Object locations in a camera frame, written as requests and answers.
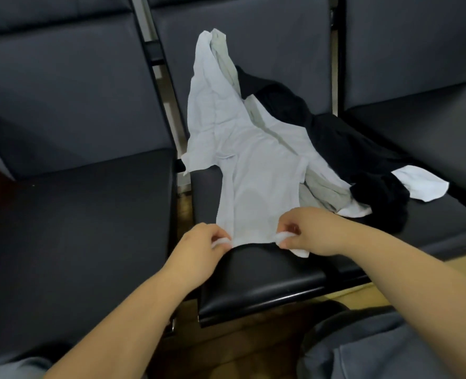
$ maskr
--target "tiled floor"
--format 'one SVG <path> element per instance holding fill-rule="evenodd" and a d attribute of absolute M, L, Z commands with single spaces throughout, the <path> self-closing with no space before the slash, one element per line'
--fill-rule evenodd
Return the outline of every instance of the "tiled floor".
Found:
<path fill-rule="evenodd" d="M 191 196 L 179 198 L 179 235 L 192 226 Z M 466 257 L 448 262 L 466 274 Z M 318 317 L 316 303 L 334 299 L 351 309 L 389 304 L 369 283 L 201 329 L 195 300 L 181 304 L 174 336 L 161 341 L 149 377 L 193 379 L 295 378 L 299 345 Z"/>

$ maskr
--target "person's right arm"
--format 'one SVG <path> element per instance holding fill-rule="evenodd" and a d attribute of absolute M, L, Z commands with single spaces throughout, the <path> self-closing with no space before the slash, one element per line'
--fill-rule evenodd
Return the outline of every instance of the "person's right arm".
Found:
<path fill-rule="evenodd" d="M 354 260 L 451 371 L 466 378 L 466 276 L 394 236 L 321 209 L 293 209 L 277 231 L 299 234 L 281 248 Z"/>

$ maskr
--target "black chair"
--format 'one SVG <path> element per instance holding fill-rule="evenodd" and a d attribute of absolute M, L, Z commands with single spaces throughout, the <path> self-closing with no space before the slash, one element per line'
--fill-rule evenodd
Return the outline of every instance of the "black chair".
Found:
<path fill-rule="evenodd" d="M 331 114 L 328 0 L 148 2 L 184 124 L 196 41 L 213 28 L 227 35 L 232 60 L 247 73 L 284 83 L 314 114 Z M 191 180 L 195 220 L 214 223 L 221 171 L 196 171 Z M 411 202 L 409 216 L 404 241 L 441 258 L 466 253 L 466 208 L 457 200 Z M 366 281 L 345 257 L 300 259 L 275 245 L 245 245 L 228 253 L 201 287 L 199 321 L 212 325 Z"/>
<path fill-rule="evenodd" d="M 130 0 L 0 0 L 0 363 L 76 342 L 175 244 L 176 151 Z"/>
<path fill-rule="evenodd" d="M 340 0 L 339 110 L 466 204 L 466 0 Z"/>

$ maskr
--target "hand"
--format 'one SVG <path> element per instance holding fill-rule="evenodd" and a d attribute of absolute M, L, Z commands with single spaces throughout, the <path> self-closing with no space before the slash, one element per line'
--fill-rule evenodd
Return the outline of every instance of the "hand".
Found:
<path fill-rule="evenodd" d="M 368 229 L 371 228 L 323 209 L 300 207 L 280 217 L 277 232 L 297 234 L 282 241 L 280 248 L 299 248 L 331 256 L 346 254 Z"/>
<path fill-rule="evenodd" d="M 219 226 L 199 223 L 184 234 L 171 253 L 163 270 L 186 291 L 185 294 L 210 278 L 219 260 L 231 249 L 229 243 L 211 248 L 212 242 L 220 238 L 231 239 Z"/>

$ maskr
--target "gray backrest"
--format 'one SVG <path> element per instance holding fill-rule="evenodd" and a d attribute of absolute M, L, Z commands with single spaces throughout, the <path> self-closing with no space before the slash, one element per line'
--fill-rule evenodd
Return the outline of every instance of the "gray backrest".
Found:
<path fill-rule="evenodd" d="M 148 2 L 184 123 L 196 41 L 214 28 L 247 73 L 284 83 L 314 114 L 331 111 L 328 0 Z"/>
<path fill-rule="evenodd" d="M 16 178 L 173 146 L 130 0 L 0 0 L 0 156 Z"/>
<path fill-rule="evenodd" d="M 466 0 L 339 0 L 339 105 L 466 82 Z"/>

